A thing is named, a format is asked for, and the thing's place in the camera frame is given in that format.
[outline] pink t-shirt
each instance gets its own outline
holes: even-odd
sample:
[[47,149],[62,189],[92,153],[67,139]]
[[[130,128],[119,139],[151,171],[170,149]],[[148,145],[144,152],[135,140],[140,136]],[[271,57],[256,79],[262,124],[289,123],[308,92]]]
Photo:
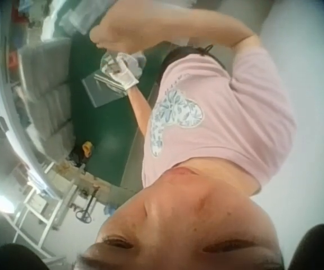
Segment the pink t-shirt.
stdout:
[[265,49],[237,55],[232,77],[213,58],[189,55],[162,78],[145,138],[143,186],[202,157],[227,159],[264,185],[289,154],[295,129],[287,92]]

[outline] eye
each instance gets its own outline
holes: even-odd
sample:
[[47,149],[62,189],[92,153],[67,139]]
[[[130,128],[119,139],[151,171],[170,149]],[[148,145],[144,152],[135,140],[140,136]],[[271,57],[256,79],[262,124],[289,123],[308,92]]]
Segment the eye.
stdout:
[[255,246],[256,243],[246,240],[230,240],[224,241],[217,244],[209,245],[203,248],[203,252],[206,253],[218,253],[218,252],[230,252],[238,249],[247,249]]
[[102,241],[104,244],[109,246],[114,246],[116,248],[120,249],[131,249],[133,248],[133,245],[129,242],[127,242],[125,239],[122,238],[116,238],[116,237],[106,237]]

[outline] floral print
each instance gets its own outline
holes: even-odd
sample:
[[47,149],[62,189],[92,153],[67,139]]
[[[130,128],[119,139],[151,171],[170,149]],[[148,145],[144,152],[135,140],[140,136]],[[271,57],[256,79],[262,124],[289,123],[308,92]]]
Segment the floral print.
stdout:
[[151,151],[157,157],[163,148],[163,131],[171,125],[182,128],[195,128],[204,118],[200,106],[187,99],[180,90],[172,88],[166,91],[165,97],[158,102],[151,115]]

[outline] neck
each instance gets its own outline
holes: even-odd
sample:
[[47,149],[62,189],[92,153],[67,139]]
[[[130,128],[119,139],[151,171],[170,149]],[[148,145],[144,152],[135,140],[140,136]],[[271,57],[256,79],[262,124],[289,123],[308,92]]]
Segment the neck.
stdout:
[[224,181],[248,196],[260,190],[260,184],[252,175],[228,160],[198,157],[182,162],[178,167],[188,167],[198,174]]

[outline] eyebrow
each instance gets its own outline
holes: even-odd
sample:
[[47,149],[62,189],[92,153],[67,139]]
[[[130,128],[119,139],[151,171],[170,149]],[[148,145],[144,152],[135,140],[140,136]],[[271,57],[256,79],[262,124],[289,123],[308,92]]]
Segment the eyebrow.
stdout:
[[74,269],[82,270],[119,270],[122,269],[121,266],[116,264],[108,263],[104,260],[96,260],[92,258],[87,258],[82,255],[77,256],[76,262],[72,266]]

